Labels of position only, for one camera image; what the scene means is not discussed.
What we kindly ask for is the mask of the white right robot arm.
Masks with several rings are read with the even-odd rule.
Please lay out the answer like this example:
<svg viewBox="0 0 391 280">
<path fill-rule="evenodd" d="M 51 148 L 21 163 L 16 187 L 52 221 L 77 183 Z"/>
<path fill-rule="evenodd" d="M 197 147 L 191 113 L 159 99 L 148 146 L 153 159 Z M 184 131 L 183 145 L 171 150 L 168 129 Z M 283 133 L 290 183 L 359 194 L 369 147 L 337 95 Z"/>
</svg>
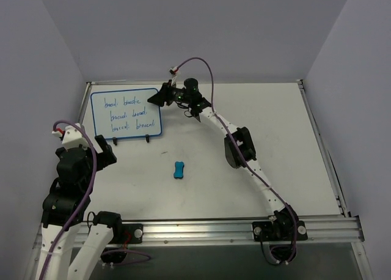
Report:
<svg viewBox="0 0 391 280">
<path fill-rule="evenodd" d="M 224 152 L 228 164 L 234 168 L 243 168 L 250 176 L 254 188 L 260 193 L 268 211 L 271 227 L 265 237 L 268 240 L 298 239 L 298 217 L 278 192 L 272 187 L 266 174 L 257 161 L 256 149 L 247 127 L 237 127 L 223 118 L 214 108 L 212 100 L 207 100 L 199 91 L 198 81 L 188 78 L 184 86 L 178 88 L 170 79 L 163 83 L 160 90 L 149 97 L 148 102 L 159 106 L 176 103 L 181 109 L 187 109 L 191 117 L 200 123 L 216 129 L 224 135 Z"/>
</svg>

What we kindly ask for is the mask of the blue framed small whiteboard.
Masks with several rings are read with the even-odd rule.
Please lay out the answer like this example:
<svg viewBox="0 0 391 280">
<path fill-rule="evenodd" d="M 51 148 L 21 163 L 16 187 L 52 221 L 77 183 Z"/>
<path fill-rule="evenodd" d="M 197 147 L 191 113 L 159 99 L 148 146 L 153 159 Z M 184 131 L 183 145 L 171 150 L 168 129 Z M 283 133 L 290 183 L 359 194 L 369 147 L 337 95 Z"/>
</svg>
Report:
<svg viewBox="0 0 391 280">
<path fill-rule="evenodd" d="M 155 137 L 163 133 L 161 110 L 147 100 L 156 88 L 94 92 L 90 96 L 95 135 L 106 139 Z"/>
</svg>

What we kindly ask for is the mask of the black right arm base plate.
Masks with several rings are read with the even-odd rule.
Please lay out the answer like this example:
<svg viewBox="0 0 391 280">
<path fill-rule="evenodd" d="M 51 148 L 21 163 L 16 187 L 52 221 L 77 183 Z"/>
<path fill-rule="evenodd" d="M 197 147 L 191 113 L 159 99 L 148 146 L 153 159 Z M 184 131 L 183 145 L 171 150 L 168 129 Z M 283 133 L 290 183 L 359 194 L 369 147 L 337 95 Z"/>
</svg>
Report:
<svg viewBox="0 0 391 280">
<path fill-rule="evenodd" d="M 292 241 L 293 235 L 297 235 L 297 241 L 308 240 L 307 229 L 303 221 L 297 222 L 296 231 L 293 227 L 283 230 L 271 221 L 252 222 L 253 238 L 255 241 Z"/>
</svg>

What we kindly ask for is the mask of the aluminium front rail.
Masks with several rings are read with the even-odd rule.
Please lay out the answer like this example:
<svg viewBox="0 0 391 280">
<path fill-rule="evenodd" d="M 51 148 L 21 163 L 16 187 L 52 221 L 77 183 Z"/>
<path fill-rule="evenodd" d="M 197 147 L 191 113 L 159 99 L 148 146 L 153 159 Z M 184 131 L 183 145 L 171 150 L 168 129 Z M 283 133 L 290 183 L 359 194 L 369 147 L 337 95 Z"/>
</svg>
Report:
<svg viewBox="0 0 391 280">
<path fill-rule="evenodd" d="M 255 241 L 252 222 L 269 221 L 265 218 L 240 219 L 165 219 L 124 220 L 122 224 L 141 223 L 144 234 L 140 244 L 110 244 L 114 230 L 105 224 L 88 227 L 85 222 L 64 233 L 55 245 L 56 251 L 92 245 L 101 248 L 134 248 L 152 246 L 218 246 L 218 245 L 289 245 L 291 241 Z M 344 216 L 306 216 L 303 219 L 310 243 L 360 243 L 364 234 L 358 218 Z"/>
</svg>

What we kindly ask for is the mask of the blue bone shaped eraser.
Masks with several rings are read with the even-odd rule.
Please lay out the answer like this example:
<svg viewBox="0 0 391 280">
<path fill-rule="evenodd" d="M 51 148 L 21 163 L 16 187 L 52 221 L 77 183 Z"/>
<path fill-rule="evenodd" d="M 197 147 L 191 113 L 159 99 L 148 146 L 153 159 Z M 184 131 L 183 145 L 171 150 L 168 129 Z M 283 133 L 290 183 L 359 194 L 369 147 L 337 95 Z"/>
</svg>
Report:
<svg viewBox="0 0 391 280">
<path fill-rule="evenodd" d="M 174 163 L 174 179 L 182 179 L 184 177 L 185 164 L 182 161 L 176 161 Z"/>
</svg>

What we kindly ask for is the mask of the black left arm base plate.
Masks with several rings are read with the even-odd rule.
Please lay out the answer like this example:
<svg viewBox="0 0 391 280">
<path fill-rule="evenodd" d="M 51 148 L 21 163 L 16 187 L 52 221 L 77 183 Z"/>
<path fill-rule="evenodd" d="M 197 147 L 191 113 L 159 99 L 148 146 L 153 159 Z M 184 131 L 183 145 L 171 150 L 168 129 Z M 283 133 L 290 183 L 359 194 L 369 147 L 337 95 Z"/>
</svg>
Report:
<svg viewBox="0 0 391 280">
<path fill-rule="evenodd" d="M 144 234 L 144 225 L 141 223 L 122 224 L 114 229 L 114 237 L 110 244 L 140 244 Z"/>
</svg>

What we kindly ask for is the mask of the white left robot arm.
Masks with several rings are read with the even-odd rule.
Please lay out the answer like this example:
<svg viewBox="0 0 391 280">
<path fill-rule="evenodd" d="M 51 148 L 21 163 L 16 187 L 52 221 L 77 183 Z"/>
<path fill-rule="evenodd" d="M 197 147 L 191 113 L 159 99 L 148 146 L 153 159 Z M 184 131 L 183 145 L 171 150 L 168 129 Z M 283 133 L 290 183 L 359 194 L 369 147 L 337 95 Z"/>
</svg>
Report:
<svg viewBox="0 0 391 280">
<path fill-rule="evenodd" d="M 43 201 L 42 245 L 36 279 L 89 279 L 106 245 L 123 236 L 118 213 L 100 211 L 76 257 L 72 250 L 81 227 L 96 173 L 116 163 L 111 146 L 95 137 L 97 152 L 82 136 L 65 135 L 56 150 L 59 162 L 49 194 Z"/>
</svg>

